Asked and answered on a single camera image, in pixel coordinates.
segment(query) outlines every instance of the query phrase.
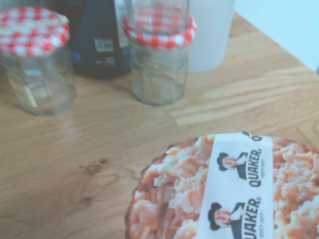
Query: white plastic container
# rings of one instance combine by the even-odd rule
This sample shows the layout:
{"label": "white plastic container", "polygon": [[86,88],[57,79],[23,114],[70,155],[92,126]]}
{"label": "white plastic container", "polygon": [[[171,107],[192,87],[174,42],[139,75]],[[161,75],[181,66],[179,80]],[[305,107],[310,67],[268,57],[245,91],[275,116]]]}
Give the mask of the white plastic container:
{"label": "white plastic container", "polygon": [[190,0],[198,29],[190,45],[189,73],[209,71],[223,61],[234,8],[235,0]]}

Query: quaker logo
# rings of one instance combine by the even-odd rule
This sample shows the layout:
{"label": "quaker logo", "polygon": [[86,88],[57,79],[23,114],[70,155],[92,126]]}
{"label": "quaker logo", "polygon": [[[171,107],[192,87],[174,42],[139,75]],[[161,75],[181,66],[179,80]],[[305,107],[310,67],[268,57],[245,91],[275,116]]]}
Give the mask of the quaker logo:
{"label": "quaker logo", "polygon": [[241,131],[244,135],[248,136],[248,138],[252,139],[253,141],[261,141],[263,138],[259,135],[252,135],[247,131]]}
{"label": "quaker logo", "polygon": [[257,215],[261,198],[237,203],[232,211],[213,203],[208,212],[210,229],[213,231],[231,228],[234,239],[257,238]]}
{"label": "quaker logo", "polygon": [[231,227],[234,239],[242,239],[241,228],[245,203],[237,203],[232,211],[223,208],[219,203],[213,203],[208,212],[210,229],[213,231]]}
{"label": "quaker logo", "polygon": [[227,153],[220,153],[217,158],[217,164],[219,165],[220,171],[227,170],[237,170],[238,176],[241,179],[246,180],[246,162],[247,162],[248,153],[241,152],[240,155],[235,158],[233,156],[229,156]]}
{"label": "quaker logo", "polygon": [[259,187],[261,180],[259,179],[259,157],[262,150],[251,150],[250,153],[241,152],[239,156],[233,157],[222,152],[217,158],[217,164],[220,171],[237,170],[241,179],[249,180],[252,187]]}

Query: white wall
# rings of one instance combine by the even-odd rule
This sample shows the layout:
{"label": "white wall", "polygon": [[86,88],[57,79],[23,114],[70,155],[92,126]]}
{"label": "white wall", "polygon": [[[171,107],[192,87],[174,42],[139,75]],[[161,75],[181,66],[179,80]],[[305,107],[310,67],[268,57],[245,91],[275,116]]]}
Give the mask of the white wall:
{"label": "white wall", "polygon": [[319,0],[236,0],[235,10],[317,71]]}

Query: wooden table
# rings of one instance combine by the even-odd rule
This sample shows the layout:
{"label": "wooden table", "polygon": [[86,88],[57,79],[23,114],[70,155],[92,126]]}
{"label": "wooden table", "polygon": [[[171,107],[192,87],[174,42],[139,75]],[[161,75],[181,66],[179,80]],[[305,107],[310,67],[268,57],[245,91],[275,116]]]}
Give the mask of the wooden table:
{"label": "wooden table", "polygon": [[77,79],[72,109],[37,117],[0,80],[0,238],[124,238],[140,172],[171,144],[247,130],[319,148],[319,76],[234,16],[225,60],[153,107],[131,76]]}

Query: empty glass jar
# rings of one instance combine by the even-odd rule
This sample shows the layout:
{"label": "empty glass jar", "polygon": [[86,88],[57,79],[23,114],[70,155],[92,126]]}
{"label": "empty glass jar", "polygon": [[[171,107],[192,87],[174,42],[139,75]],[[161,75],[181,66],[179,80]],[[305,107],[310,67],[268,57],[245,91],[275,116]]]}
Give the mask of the empty glass jar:
{"label": "empty glass jar", "polygon": [[141,101],[156,106],[172,104],[184,95],[189,44],[197,30],[192,17],[184,27],[179,15],[171,15],[165,2],[158,2],[143,6],[144,11],[136,7],[133,13],[131,10],[134,17],[124,22],[130,40],[133,91]]}
{"label": "empty glass jar", "polygon": [[39,7],[0,13],[0,61],[22,108],[52,115],[76,97],[67,19]]}

